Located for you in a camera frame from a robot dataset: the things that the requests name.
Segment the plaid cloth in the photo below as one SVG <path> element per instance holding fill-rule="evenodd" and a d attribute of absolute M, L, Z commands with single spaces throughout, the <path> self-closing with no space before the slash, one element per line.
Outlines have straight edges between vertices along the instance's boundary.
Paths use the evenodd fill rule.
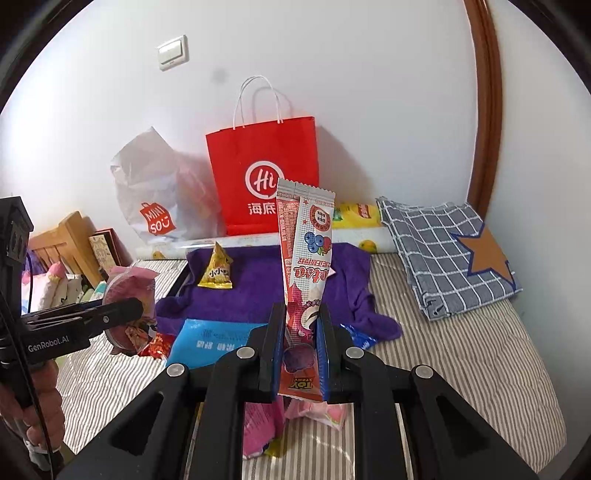
<path fill-rule="evenodd" d="M 473 310 L 522 290 L 495 272 L 468 276 L 470 255 L 451 234 L 477 236 L 482 219 L 464 203 L 424 208 L 378 199 L 421 310 L 429 320 Z"/>

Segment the pillow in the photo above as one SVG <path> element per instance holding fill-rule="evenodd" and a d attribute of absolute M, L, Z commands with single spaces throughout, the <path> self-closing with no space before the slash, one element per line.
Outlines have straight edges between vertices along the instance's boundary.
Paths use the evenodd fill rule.
<path fill-rule="evenodd" d="M 57 284 L 56 292 L 53 295 L 53 300 L 51 301 L 51 308 L 59 307 L 64 304 L 66 301 L 66 297 L 68 295 L 68 279 L 62 278 L 60 282 Z"/>
<path fill-rule="evenodd" d="M 57 286 L 63 278 L 66 278 L 66 268 L 62 263 L 54 263 L 47 273 L 33 276 L 31 312 L 51 308 Z M 23 314 L 28 311 L 30 288 L 31 276 L 29 272 L 25 272 L 21 284 L 21 313 Z"/>
<path fill-rule="evenodd" d="M 82 291 L 82 275 L 67 275 L 68 279 L 68 292 L 66 296 L 66 301 L 64 305 L 71 305 L 72 303 L 76 303 L 78 299 L 78 295 Z"/>

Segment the human hand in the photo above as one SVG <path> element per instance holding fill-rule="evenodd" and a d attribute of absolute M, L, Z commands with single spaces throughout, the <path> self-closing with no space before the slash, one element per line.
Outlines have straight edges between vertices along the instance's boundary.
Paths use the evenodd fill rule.
<path fill-rule="evenodd" d="M 46 362 L 43 368 L 31 374 L 52 448 L 58 448 L 61 445 L 66 433 L 66 418 L 61 409 L 61 395 L 56 389 L 57 372 L 57 364 L 51 360 Z M 30 442 L 46 448 L 43 430 L 35 408 L 31 406 L 23 410 L 14 398 L 12 390 L 2 384 L 0 384 L 0 416 L 7 420 L 22 420 L 29 427 L 27 437 Z"/>

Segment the cable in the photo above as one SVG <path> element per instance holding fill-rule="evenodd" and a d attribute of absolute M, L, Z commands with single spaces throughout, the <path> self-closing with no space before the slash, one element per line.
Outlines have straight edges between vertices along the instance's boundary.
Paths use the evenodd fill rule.
<path fill-rule="evenodd" d="M 31 302 L 33 301 L 33 264 L 31 262 L 31 255 L 27 252 L 27 260 L 29 262 L 29 278 L 31 286 L 29 287 L 29 306 L 27 307 L 27 313 L 31 313 Z"/>
<path fill-rule="evenodd" d="M 25 353 L 22 349 L 21 343 L 17 341 L 18 339 L 16 338 L 16 333 L 14 333 L 12 331 L 12 328 L 15 326 L 15 321 L 14 321 L 14 317 L 12 316 L 12 312 L 10 311 L 10 307 L 8 306 L 6 298 L 4 298 L 4 294 L 2 293 L 2 291 L 0 291 L 0 315 L 4 319 L 11 319 L 12 320 L 11 325 L 9 325 L 9 322 L 7 320 L 4 321 L 4 324 L 6 326 L 6 330 L 8 332 L 8 336 L 10 337 L 10 341 L 12 343 L 12 346 L 15 350 L 16 355 L 17 355 L 18 365 L 20 366 L 22 375 L 25 379 L 25 383 L 27 385 L 27 390 L 28 390 L 29 396 L 31 397 L 31 400 L 33 401 L 33 407 L 35 408 L 35 412 L 37 413 L 37 417 L 39 418 L 39 422 L 41 424 L 41 429 L 43 431 L 43 439 L 45 440 L 45 445 L 47 448 L 47 456 L 49 458 L 49 470 L 51 473 L 51 480 L 55 480 L 56 472 L 55 472 L 54 466 L 53 466 L 53 449 L 51 448 L 49 433 L 47 431 L 47 424 L 45 423 L 43 411 L 41 410 L 41 404 L 39 403 L 39 397 L 37 396 L 37 392 L 35 391 L 35 386 L 33 384 L 33 378 L 31 376 L 31 372 L 28 369 L 27 358 L 26 358 Z"/>

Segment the wall switch plate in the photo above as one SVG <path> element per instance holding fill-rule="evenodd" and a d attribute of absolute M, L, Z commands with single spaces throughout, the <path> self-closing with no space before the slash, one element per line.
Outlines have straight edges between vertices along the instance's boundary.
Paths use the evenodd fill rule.
<path fill-rule="evenodd" d="M 158 66 L 165 71 L 189 61 L 187 37 L 181 35 L 156 47 Z"/>

